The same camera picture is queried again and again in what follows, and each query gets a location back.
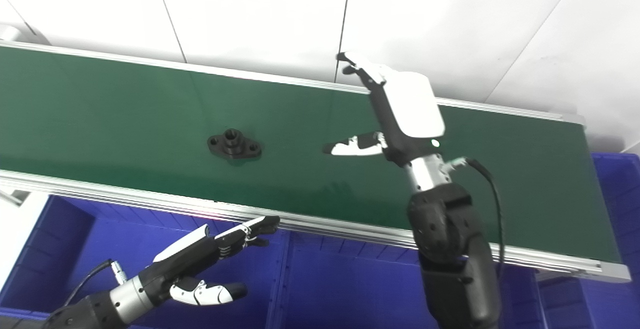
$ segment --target bolt hole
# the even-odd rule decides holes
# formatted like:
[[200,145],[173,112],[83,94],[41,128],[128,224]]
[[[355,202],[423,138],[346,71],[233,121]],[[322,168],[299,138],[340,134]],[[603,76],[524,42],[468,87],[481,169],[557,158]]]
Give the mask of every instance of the bolt hole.
[[238,137],[238,131],[234,129],[229,129],[224,132],[224,137],[228,140],[234,140]]

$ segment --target cable connector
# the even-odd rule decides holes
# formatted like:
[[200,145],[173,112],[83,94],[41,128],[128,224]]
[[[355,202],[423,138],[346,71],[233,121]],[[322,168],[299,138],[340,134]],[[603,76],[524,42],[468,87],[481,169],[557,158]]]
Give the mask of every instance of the cable connector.
[[446,174],[448,176],[450,172],[453,172],[458,168],[466,167],[467,165],[469,165],[469,162],[467,162],[467,157],[460,156],[460,158],[455,158],[446,163],[443,163],[439,170],[443,174]]
[[114,260],[111,262],[111,270],[113,270],[113,275],[116,277],[116,281],[118,285],[122,285],[127,281],[127,274],[122,270],[120,263],[118,260]]

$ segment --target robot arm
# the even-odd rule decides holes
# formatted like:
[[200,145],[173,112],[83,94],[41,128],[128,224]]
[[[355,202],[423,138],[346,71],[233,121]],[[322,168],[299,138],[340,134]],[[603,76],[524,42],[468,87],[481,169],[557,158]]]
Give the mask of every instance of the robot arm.
[[496,328],[501,300],[492,252],[471,196],[449,176],[465,159],[442,159],[437,138],[445,128],[429,80],[355,53],[337,58],[349,63],[343,73],[357,74],[370,91],[381,131],[328,144],[323,152],[384,154],[406,170],[413,190],[406,212],[430,313],[442,329]]
[[205,224],[169,245],[151,265],[116,288],[87,295],[76,304],[57,309],[44,322],[43,329],[124,329],[168,299],[193,306],[215,306],[240,299],[247,295],[243,283],[214,284],[195,277],[248,246],[268,245],[258,235],[275,233],[279,222],[278,216],[258,217],[216,236],[210,235]]

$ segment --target blue plastic bin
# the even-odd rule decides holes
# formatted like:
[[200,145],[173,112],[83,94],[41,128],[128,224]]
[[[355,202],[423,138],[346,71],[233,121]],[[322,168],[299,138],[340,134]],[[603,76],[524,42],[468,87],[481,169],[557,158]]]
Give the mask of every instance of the blue plastic bin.
[[631,283],[556,278],[539,284],[549,329],[640,328],[640,160],[593,153],[617,247]]
[[640,297],[640,158],[624,153],[592,157],[622,262]]
[[[0,315],[46,318],[107,258],[134,275],[188,231],[232,222],[52,197],[0,292]],[[208,282],[247,284],[249,295],[221,306],[169,300],[136,328],[436,329],[426,308],[415,250],[279,230],[268,247],[249,247],[206,270]],[[543,329],[534,270],[508,267],[503,329]],[[105,270],[78,298],[116,286]]]

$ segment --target white wall panel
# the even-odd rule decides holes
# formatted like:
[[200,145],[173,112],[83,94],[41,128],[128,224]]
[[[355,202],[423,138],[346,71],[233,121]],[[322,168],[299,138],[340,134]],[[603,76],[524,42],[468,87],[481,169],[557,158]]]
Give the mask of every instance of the white wall panel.
[[342,49],[425,74],[439,97],[481,102],[558,1],[349,0]]
[[188,63],[333,81],[345,0],[165,0]]
[[162,0],[9,0],[52,45],[183,61]]
[[562,0],[487,102],[574,112],[595,151],[640,140],[640,0]]

